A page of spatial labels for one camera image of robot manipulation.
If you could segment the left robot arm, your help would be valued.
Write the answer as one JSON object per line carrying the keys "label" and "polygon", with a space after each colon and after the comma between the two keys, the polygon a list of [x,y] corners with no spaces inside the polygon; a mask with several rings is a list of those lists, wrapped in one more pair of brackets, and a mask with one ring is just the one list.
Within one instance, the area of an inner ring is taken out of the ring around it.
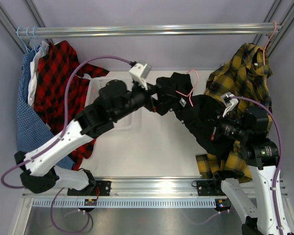
{"label": "left robot arm", "polygon": [[36,194],[59,187],[91,195],[96,181],[89,170],[74,171],[56,164],[77,148],[113,129],[116,122],[138,109],[145,107],[156,112],[158,102],[153,95],[159,91],[158,85],[148,84],[142,88],[138,82],[133,82],[129,91],[123,81],[109,81],[99,90],[98,98],[78,113],[58,135],[31,152],[15,154],[17,164],[23,164],[20,174],[22,185]]}

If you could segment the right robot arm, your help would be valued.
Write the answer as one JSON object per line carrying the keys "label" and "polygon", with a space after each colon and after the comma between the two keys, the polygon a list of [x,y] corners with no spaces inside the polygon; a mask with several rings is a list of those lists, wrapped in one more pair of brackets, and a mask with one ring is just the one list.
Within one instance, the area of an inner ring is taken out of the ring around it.
{"label": "right robot arm", "polygon": [[216,194],[225,194],[238,213],[244,235],[290,235],[280,189],[277,145],[268,138],[268,112],[259,106],[246,109],[241,123],[222,117],[214,138],[239,141],[240,157],[252,175],[257,205],[241,188],[238,177],[230,171],[218,171],[212,182]]}

